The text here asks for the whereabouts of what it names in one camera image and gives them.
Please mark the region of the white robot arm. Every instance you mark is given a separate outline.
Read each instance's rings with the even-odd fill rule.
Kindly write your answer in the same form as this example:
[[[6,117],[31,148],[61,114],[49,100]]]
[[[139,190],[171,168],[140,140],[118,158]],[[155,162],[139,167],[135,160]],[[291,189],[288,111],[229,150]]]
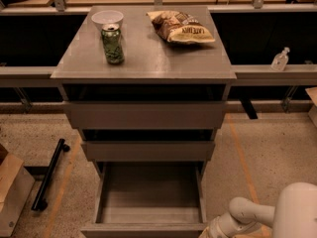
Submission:
[[[317,186],[307,182],[288,185],[275,206],[235,197],[228,210],[214,218],[198,238],[234,238],[271,229],[271,238],[317,238]]]

